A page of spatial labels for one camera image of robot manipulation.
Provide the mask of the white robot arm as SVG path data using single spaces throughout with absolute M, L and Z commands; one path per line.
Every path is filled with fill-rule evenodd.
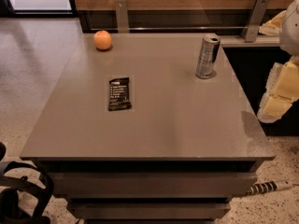
M 279 47 L 291 55 L 285 62 L 274 63 L 266 81 L 257 113 L 263 123 L 281 119 L 299 100 L 299 0 L 293 0 L 286 10 L 260 27 L 265 35 L 279 34 Z

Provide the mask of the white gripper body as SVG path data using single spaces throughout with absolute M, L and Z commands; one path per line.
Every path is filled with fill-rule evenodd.
M 299 100 L 299 58 L 292 56 L 284 64 L 274 63 L 265 87 L 257 117 L 263 123 L 274 123 Z

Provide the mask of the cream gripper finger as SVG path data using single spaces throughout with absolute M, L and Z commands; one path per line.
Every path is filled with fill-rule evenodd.
M 292 101 L 299 99 L 298 62 L 287 62 L 282 66 L 273 93 Z
M 282 117 L 291 107 L 292 103 L 269 97 L 263 110 L 266 114 L 272 117 Z

